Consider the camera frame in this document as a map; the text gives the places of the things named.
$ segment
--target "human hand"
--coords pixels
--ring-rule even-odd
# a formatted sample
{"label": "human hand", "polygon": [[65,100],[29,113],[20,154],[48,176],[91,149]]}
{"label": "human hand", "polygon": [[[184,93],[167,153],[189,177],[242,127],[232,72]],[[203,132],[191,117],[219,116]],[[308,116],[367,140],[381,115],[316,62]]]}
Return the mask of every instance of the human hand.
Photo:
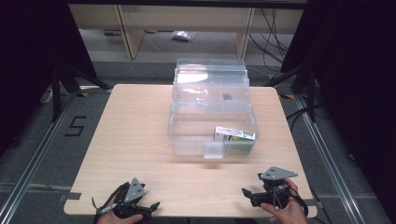
{"label": "human hand", "polygon": [[[290,193],[297,196],[297,186],[289,179],[285,179],[285,182],[290,186]],[[281,210],[275,210],[274,206],[269,203],[262,203],[261,208],[273,215],[270,217],[272,222],[280,220],[283,224],[307,223],[303,208],[292,197],[289,197],[288,205]]]}
{"label": "human hand", "polygon": [[[111,204],[113,204],[116,197],[117,195],[115,195],[106,206],[110,206]],[[141,214],[133,215],[127,218],[119,218],[114,214],[113,210],[110,210],[102,214],[96,223],[97,224],[135,224],[136,222],[142,219],[143,219],[143,215]]]}

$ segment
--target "wooden table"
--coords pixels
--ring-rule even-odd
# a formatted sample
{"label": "wooden table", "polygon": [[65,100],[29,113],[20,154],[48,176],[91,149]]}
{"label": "wooden table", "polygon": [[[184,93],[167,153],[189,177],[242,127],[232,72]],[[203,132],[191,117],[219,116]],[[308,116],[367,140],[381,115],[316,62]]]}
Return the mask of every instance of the wooden table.
{"label": "wooden table", "polygon": [[[205,160],[178,156],[167,139],[172,103],[170,85],[115,86],[67,200],[69,215],[92,215],[121,184],[136,177],[148,194],[139,202],[160,202],[155,217],[269,217],[252,207],[241,188],[263,192],[257,173],[277,166],[298,173],[292,181],[303,199],[312,199],[290,129],[273,88],[251,87],[261,134],[250,154]],[[309,207],[309,216],[317,214]]]}

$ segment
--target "metal rail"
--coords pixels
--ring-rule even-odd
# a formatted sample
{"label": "metal rail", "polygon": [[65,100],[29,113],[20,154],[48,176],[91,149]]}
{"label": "metal rail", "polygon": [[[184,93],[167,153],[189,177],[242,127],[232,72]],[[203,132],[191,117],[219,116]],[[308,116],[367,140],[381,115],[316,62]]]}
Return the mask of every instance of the metal rail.
{"label": "metal rail", "polygon": [[[305,101],[301,95],[296,95],[296,103],[299,109],[306,108]],[[337,165],[334,162],[334,159],[332,158],[331,152],[327,148],[320,131],[318,130],[317,124],[312,122],[311,118],[309,118],[306,113],[304,113],[303,116],[306,127],[311,133],[320,157],[323,159],[327,172],[329,173],[332,183],[334,184],[334,187],[340,196],[341,202],[346,209],[346,213],[348,214],[351,223],[366,223],[361,215],[361,211],[355,199],[352,196],[352,193],[350,192],[344,178],[342,177]]]}
{"label": "metal rail", "polygon": [[0,210],[0,221],[2,224],[8,224],[12,219],[14,213],[16,212],[21,200],[23,198],[24,193],[29,188],[29,184],[32,181],[35,173],[38,170],[41,162],[43,161],[49,147],[52,142],[55,134],[57,133],[59,126],[61,125],[64,114],[67,111],[67,108],[71,105],[74,99],[76,99],[76,93],[70,93],[66,96],[66,100],[64,102],[64,109],[59,117],[51,123],[49,128],[47,129],[44,138],[41,140],[40,145],[38,146],[35,154],[32,159],[30,159],[29,164],[26,166],[23,174],[15,185],[14,189],[11,191],[11,194],[8,196],[7,201],[3,204]]}

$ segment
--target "clear plastic container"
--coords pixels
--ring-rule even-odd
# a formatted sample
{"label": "clear plastic container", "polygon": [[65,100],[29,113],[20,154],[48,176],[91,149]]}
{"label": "clear plastic container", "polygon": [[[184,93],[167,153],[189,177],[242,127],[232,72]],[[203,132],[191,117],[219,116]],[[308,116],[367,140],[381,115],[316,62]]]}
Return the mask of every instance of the clear plastic container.
{"label": "clear plastic container", "polygon": [[[247,155],[260,137],[248,87],[241,60],[179,59],[168,122],[174,152],[208,159]],[[216,139],[219,126],[254,133],[255,139]]]}

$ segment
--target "black curtain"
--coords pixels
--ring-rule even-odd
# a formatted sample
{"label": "black curtain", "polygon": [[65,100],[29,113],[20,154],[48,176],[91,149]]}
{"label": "black curtain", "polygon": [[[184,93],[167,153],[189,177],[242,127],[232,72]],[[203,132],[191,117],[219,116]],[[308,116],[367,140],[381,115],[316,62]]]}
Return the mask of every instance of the black curtain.
{"label": "black curtain", "polygon": [[396,223],[396,2],[348,0],[344,7],[317,79],[332,119]]}
{"label": "black curtain", "polygon": [[[0,156],[31,115],[59,63],[96,77],[66,2],[4,0],[0,4]],[[76,74],[58,69],[70,91]]]}

